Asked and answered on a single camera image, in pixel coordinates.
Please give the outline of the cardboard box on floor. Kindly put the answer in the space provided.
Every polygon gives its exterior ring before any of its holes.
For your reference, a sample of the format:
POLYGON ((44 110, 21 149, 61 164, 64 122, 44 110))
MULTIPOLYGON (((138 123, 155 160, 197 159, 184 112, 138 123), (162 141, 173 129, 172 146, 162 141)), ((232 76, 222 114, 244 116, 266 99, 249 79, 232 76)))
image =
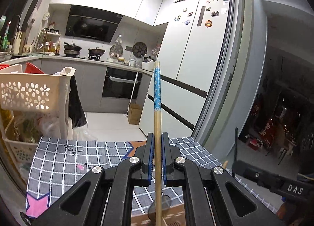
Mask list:
POLYGON ((128 109, 128 122, 130 125, 139 125, 142 107, 138 104, 130 104, 128 109))

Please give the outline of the beige plastic utensil holder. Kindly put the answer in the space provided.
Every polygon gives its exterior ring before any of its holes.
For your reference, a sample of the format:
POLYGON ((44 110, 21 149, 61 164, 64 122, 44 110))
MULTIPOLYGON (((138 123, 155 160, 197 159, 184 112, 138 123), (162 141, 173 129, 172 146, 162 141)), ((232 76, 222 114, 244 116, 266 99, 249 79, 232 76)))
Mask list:
MULTIPOLYGON (((175 205, 162 211, 162 225, 186 225, 184 204, 175 205)), ((155 213, 134 215, 130 225, 156 225, 155 213)))

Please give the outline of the black range hood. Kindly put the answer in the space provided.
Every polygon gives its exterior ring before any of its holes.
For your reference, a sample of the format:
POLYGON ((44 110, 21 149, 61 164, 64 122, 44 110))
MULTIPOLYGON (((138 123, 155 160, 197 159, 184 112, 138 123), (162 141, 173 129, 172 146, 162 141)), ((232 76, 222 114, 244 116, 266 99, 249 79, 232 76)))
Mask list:
POLYGON ((107 10, 71 5, 65 35, 110 43, 122 18, 107 10))

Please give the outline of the black pot on stove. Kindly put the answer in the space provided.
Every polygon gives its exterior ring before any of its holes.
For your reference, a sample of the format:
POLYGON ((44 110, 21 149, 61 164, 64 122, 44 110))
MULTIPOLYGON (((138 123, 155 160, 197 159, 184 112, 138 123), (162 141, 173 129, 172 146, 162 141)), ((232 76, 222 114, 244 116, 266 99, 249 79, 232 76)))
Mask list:
POLYGON ((99 49, 98 47, 93 49, 88 49, 88 58, 91 60, 100 60, 100 57, 105 53, 105 50, 99 49))

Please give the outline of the white refrigerator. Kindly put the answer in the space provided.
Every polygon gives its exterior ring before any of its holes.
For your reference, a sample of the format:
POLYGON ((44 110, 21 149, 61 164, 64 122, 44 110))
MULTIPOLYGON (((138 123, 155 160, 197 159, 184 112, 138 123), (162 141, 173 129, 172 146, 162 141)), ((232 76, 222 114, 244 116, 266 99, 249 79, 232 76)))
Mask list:
POLYGON ((217 68, 229 0, 183 0, 163 7, 167 25, 157 60, 161 74, 162 131, 191 136, 217 68))

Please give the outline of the blue patterned wooden chopstick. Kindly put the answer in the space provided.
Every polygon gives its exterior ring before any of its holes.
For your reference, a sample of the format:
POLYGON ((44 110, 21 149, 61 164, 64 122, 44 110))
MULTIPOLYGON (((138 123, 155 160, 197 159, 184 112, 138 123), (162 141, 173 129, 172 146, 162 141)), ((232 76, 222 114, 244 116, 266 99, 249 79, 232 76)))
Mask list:
POLYGON ((162 152, 161 152, 161 78, 160 62, 154 69, 154 143, 155 143, 155 215, 162 225, 162 152))

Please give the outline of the black wok on stove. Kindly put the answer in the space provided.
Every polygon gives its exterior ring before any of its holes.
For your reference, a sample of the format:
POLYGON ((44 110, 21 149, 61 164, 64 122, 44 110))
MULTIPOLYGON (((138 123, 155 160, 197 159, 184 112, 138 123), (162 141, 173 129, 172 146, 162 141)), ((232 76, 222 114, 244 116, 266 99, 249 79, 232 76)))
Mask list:
POLYGON ((64 54, 68 57, 77 57, 80 55, 82 47, 64 42, 64 54))

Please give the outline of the beige flower-cutout storage cart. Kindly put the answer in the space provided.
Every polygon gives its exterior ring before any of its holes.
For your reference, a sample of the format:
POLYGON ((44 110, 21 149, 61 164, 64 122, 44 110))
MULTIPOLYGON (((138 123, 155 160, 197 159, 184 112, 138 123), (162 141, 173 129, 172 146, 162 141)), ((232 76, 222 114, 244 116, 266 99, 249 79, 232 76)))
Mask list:
POLYGON ((75 71, 72 67, 65 67, 58 75, 27 74, 20 64, 2 69, 1 109, 56 117, 60 138, 71 139, 69 93, 75 71))

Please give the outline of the black built-in oven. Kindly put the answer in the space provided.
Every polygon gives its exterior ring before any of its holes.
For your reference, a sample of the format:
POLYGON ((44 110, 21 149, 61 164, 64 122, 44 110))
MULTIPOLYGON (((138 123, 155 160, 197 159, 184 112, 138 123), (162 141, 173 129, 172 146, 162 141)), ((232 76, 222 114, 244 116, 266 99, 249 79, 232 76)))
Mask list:
POLYGON ((102 97, 137 99, 143 74, 108 67, 102 97))

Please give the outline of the grey checked star tablecloth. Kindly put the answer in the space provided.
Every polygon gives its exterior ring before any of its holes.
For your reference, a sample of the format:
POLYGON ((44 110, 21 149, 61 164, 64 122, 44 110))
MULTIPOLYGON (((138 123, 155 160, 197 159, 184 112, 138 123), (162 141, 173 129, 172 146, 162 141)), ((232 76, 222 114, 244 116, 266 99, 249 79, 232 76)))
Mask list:
MULTIPOLYGON (((26 216, 36 219, 80 180, 92 167, 104 169, 117 166, 131 158, 146 141, 103 142, 72 141, 42 137, 30 167, 26 195, 26 216)), ((182 155, 197 165, 212 169, 220 162, 191 137, 172 138, 170 145, 178 147, 182 155)), ((147 214, 154 199, 154 179, 149 187, 135 187, 132 216, 147 214)), ((165 187, 171 206, 183 204, 179 187, 165 187)))

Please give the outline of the black cloth on cart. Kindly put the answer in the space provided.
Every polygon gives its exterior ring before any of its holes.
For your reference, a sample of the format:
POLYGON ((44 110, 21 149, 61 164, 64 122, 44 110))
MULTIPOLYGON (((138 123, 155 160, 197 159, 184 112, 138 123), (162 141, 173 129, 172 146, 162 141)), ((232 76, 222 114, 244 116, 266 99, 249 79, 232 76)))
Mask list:
POLYGON ((82 127, 87 123, 81 106, 75 76, 71 76, 70 79, 69 117, 72 120, 72 128, 82 127))

